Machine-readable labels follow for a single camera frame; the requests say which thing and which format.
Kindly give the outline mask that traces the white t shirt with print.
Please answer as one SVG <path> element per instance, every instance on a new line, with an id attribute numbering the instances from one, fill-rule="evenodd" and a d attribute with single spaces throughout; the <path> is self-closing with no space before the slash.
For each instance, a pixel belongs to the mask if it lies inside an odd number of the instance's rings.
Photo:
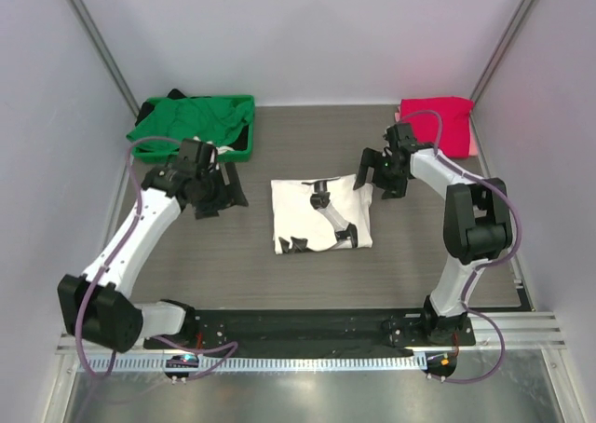
<path id="1" fill-rule="evenodd" d="M 354 189 L 354 174 L 273 180 L 273 242 L 278 255 L 370 248 L 373 187 Z"/>

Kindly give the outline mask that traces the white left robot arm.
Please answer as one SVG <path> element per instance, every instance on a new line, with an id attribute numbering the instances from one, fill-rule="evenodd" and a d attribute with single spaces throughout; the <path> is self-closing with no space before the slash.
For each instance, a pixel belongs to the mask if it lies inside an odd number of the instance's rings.
<path id="1" fill-rule="evenodd" d="M 130 296 L 156 244 L 186 208 L 204 219 L 247 206 L 236 166 L 221 162 L 213 144 L 186 138 L 176 155 L 132 184 L 136 202 L 110 242 L 82 274 L 65 275 L 58 285 L 65 328 L 79 348 L 90 342 L 124 353 L 140 338 L 158 337 L 189 347 L 198 335 L 193 307 L 174 300 L 135 305 Z"/>

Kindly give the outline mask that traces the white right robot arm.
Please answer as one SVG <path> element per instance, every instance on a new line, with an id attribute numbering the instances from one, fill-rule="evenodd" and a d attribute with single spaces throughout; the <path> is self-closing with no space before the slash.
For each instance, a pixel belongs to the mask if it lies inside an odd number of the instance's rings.
<path id="1" fill-rule="evenodd" d="M 433 143 L 421 143 L 408 123 L 386 130 L 382 151 L 365 148 L 354 188 L 368 172 L 383 199 L 403 198 L 418 180 L 444 200 L 443 243 L 448 257 L 436 288 L 426 297 L 415 328 L 430 344 L 446 345 L 465 330 L 468 297 L 483 271 L 512 246 L 507 188 L 499 178 L 481 178 L 452 162 Z"/>

